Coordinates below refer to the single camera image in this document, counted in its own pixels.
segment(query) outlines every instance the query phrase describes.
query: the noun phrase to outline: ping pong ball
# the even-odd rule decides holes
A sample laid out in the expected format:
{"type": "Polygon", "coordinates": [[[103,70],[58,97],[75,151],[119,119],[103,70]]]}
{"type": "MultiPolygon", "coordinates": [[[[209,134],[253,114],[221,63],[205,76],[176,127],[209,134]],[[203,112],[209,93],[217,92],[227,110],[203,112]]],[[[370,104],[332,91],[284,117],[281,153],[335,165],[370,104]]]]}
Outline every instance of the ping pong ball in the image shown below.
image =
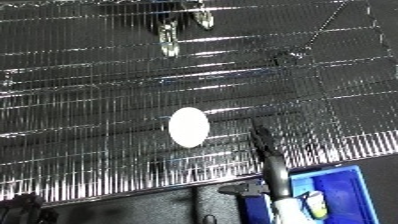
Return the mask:
{"type": "Polygon", "coordinates": [[[193,148],[204,142],[210,124],[205,113],[193,107],[177,110],[169,121],[169,134],[179,145],[193,148]]]}

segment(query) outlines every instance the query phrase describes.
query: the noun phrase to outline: wire mesh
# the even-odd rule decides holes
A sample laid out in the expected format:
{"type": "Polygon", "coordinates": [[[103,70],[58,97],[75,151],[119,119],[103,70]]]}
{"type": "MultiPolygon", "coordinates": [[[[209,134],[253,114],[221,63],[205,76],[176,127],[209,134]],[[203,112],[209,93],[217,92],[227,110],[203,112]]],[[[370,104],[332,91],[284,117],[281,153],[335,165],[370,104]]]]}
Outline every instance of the wire mesh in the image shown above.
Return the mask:
{"type": "Polygon", "coordinates": [[[256,175],[250,118],[290,168],[397,152],[396,61],[363,0],[0,3],[0,198],[50,205],[256,175]],[[181,53],[164,57],[159,13],[181,53]],[[182,107],[211,123],[174,143],[182,107]]]}

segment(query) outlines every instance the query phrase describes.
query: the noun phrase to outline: black cable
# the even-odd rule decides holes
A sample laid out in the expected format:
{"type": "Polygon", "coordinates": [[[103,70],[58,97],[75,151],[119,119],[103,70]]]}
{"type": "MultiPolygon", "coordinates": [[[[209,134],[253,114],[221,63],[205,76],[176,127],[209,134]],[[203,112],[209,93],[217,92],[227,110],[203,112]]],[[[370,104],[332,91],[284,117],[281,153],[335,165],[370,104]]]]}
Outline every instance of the black cable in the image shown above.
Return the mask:
{"type": "Polygon", "coordinates": [[[5,208],[5,211],[3,212],[3,215],[1,216],[0,224],[4,224],[9,211],[10,211],[9,208],[5,208]]]}

